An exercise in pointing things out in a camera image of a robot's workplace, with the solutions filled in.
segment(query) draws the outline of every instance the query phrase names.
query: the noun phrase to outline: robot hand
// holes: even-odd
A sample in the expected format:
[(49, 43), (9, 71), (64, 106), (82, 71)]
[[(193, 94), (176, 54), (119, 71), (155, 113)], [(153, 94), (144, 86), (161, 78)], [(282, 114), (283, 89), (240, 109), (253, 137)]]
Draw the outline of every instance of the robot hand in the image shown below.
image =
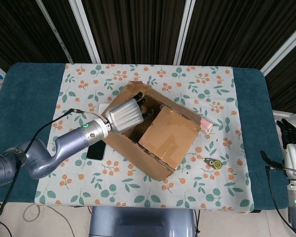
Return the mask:
[(107, 110), (105, 116), (84, 124), (55, 140), (56, 153), (51, 156), (39, 139), (27, 141), (8, 149), (0, 156), (0, 186), (11, 182), (19, 163), (24, 165), (33, 179), (40, 179), (65, 159), (107, 137), (110, 131), (122, 133), (144, 121), (153, 114), (153, 110), (142, 114), (141, 105), (146, 100), (139, 92), (133, 98)]
[(276, 121), (282, 132), (284, 148), (284, 170), (290, 180), (288, 191), (288, 216), (292, 230), (296, 233), (296, 128), (285, 119)]
[[(285, 168), (296, 170), (296, 128), (285, 119), (276, 121), (281, 129)], [(296, 172), (286, 170), (289, 180), (296, 180)]]

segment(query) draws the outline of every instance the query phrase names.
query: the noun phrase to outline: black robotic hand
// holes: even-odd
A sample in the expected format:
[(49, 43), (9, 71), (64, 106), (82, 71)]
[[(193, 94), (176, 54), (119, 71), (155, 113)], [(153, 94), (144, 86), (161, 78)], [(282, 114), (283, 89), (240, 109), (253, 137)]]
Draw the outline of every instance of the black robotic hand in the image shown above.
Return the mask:
[(284, 118), (276, 123), (281, 129), (283, 148), (286, 149), (288, 144), (296, 144), (296, 128)]

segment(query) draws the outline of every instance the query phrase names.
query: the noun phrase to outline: cardboard box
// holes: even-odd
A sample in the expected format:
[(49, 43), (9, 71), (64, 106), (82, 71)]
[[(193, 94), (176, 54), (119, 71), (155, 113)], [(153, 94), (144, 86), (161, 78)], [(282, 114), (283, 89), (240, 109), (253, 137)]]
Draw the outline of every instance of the cardboard box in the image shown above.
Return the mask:
[(130, 81), (107, 109), (140, 91), (147, 99), (143, 113), (153, 109), (153, 116), (122, 134), (109, 133), (104, 141), (149, 177), (162, 181), (181, 163), (200, 131), (202, 118), (141, 81)]

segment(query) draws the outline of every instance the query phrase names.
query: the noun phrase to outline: orange flower pattern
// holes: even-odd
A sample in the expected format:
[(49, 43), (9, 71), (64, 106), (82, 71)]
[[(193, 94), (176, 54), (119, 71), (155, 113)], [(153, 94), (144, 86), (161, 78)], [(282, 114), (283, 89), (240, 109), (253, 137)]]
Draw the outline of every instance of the orange flower pattern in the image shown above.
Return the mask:
[[(216, 126), (210, 134), (199, 133), (177, 171), (161, 182), (141, 172), (110, 146), (106, 146), (103, 160), (87, 157), (85, 149), (40, 179), (36, 203), (253, 210), (230, 67), (67, 64), (54, 117), (70, 108), (97, 112), (99, 104), (110, 103), (129, 80), (151, 85)], [(59, 136), (94, 118), (92, 114), (69, 114), (53, 123), (47, 148), (56, 152)], [(203, 158), (220, 160), (222, 168), (214, 170)]]

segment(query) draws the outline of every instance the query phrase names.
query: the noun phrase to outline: smartphone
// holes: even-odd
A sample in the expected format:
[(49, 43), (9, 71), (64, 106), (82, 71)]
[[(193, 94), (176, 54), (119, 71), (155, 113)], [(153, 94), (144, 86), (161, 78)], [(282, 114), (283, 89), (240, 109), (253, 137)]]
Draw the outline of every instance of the smartphone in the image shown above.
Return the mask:
[(103, 160), (106, 143), (98, 141), (97, 143), (89, 146), (87, 152), (88, 159)]

